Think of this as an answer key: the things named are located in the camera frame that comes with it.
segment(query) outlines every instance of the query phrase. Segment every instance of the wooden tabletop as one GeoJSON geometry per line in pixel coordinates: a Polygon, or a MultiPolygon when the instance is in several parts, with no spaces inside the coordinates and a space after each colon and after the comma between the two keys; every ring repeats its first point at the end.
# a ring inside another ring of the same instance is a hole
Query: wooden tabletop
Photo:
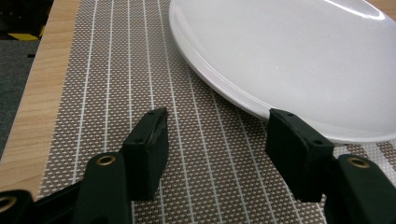
{"type": "MultiPolygon", "coordinates": [[[[396,20],[396,1],[370,2],[396,20]]],[[[79,0],[54,2],[0,161],[0,191],[27,189],[37,196],[50,151],[78,4],[79,0]]]]}

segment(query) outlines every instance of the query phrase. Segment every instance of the gray placemat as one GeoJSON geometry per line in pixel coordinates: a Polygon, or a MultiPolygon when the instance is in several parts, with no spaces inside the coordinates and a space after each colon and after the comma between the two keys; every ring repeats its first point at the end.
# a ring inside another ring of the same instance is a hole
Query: gray placemat
{"type": "MultiPolygon", "coordinates": [[[[266,123],[227,102],[188,67],[173,41],[168,0],[82,0],[40,196],[82,178],[92,156],[117,151],[150,109],[169,111],[169,162],[154,202],[134,223],[325,223],[300,203],[264,154],[266,123]]],[[[341,146],[396,183],[396,141],[341,146]]]]}

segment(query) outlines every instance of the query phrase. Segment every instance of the black plastic part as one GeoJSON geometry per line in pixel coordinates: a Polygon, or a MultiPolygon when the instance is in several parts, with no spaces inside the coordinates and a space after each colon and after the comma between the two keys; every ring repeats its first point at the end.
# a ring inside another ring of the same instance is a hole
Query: black plastic part
{"type": "Polygon", "coordinates": [[[107,152],[91,158],[71,223],[129,224],[131,212],[122,154],[107,152]]]}
{"type": "Polygon", "coordinates": [[[33,199],[28,191],[16,189],[0,193],[0,223],[32,223],[32,209],[33,199]]]}
{"type": "Polygon", "coordinates": [[[396,189],[379,167],[355,155],[342,155],[338,162],[341,172],[338,188],[350,223],[395,224],[396,189]]]}
{"type": "Polygon", "coordinates": [[[334,144],[290,112],[271,109],[265,152],[301,202],[320,202],[323,165],[334,144]]]}
{"type": "Polygon", "coordinates": [[[122,144],[131,201],[154,200],[168,161],[166,108],[151,110],[134,126],[122,144]]]}
{"type": "Polygon", "coordinates": [[[40,224],[70,223],[80,185],[77,182],[35,202],[34,220],[40,224]]]}

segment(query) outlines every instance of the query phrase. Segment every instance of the placemat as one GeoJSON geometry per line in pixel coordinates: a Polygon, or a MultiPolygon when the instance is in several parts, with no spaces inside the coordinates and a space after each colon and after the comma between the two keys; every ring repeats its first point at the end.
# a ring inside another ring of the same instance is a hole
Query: placemat
{"type": "MultiPolygon", "coordinates": [[[[169,162],[134,223],[325,223],[296,202],[264,153],[266,123],[230,104],[174,43],[169,0],[82,0],[40,197],[79,181],[92,156],[117,151],[149,110],[169,111],[169,162]]],[[[396,186],[396,141],[340,146],[396,186]]]]}

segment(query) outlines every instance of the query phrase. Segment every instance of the woven placemat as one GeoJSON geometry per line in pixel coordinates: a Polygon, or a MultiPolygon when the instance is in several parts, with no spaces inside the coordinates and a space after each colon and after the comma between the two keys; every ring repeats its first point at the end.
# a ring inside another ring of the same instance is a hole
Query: woven placemat
{"type": "MultiPolygon", "coordinates": [[[[169,0],[82,0],[40,197],[79,181],[92,156],[117,151],[149,110],[169,111],[169,162],[134,223],[325,223],[296,202],[264,154],[266,123],[212,91],[174,43],[169,0]]],[[[396,185],[396,141],[341,146],[396,185]]]]}

